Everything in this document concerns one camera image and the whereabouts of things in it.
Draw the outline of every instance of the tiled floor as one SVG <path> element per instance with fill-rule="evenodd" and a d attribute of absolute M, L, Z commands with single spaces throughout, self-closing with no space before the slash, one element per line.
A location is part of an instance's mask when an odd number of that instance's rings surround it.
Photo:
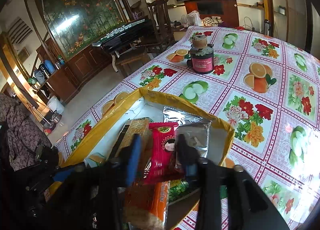
<path fill-rule="evenodd" d="M 112 65 L 107 66 L 92 78 L 65 106 L 60 122 L 48 136 L 51 143 L 56 143 L 92 105 L 120 83 L 122 79 L 122 74 L 114 72 Z"/>

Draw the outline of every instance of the red snack wrapper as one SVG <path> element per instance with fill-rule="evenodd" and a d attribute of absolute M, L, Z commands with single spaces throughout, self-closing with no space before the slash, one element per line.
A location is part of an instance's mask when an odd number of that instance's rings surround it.
<path fill-rule="evenodd" d="M 174 169 L 176 161 L 174 130 L 177 122 L 149 123 L 152 130 L 153 148 L 150 172 L 145 184 L 182 178 L 183 174 Z"/>

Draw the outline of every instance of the patterned coat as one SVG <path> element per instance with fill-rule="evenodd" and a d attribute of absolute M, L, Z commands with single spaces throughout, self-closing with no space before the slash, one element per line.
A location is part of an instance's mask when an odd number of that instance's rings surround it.
<path fill-rule="evenodd" d="M 35 163 L 34 152 L 38 142 L 51 143 L 45 133 L 30 119 L 20 105 L 9 96 L 0 93 L 0 121 L 8 124 L 7 141 L 1 147 L 1 157 L 9 158 L 14 170 Z"/>

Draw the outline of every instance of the floral tablecloth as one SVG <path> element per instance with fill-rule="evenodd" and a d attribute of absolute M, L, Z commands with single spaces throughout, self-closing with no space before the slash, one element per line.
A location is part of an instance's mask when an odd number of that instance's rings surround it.
<path fill-rule="evenodd" d="M 196 74 L 186 64 L 189 55 L 175 55 L 191 48 L 195 34 L 214 44 L 211 74 Z M 320 197 L 319 85 L 320 62 L 291 44 L 245 30 L 193 26 L 94 104 L 56 145 L 67 158 L 101 119 L 103 105 L 122 91 L 146 86 L 181 96 L 235 128 L 226 165 L 241 164 L 294 229 Z M 226 200 L 222 208 L 225 229 Z M 195 221 L 196 211 L 187 219 Z M 184 221 L 178 228 L 194 229 Z"/>

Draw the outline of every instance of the wooden stool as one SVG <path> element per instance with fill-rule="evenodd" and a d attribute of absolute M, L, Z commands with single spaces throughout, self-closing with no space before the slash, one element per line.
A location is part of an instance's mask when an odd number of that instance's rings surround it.
<path fill-rule="evenodd" d="M 120 57 L 116 59 L 116 67 L 121 71 L 121 74 L 124 77 L 127 77 L 135 71 L 131 70 L 129 63 L 136 61 L 141 61 L 143 65 L 150 61 L 150 57 L 147 54 L 146 47 L 138 47 L 121 54 Z M 130 73 L 126 71 L 125 66 L 128 67 Z"/>

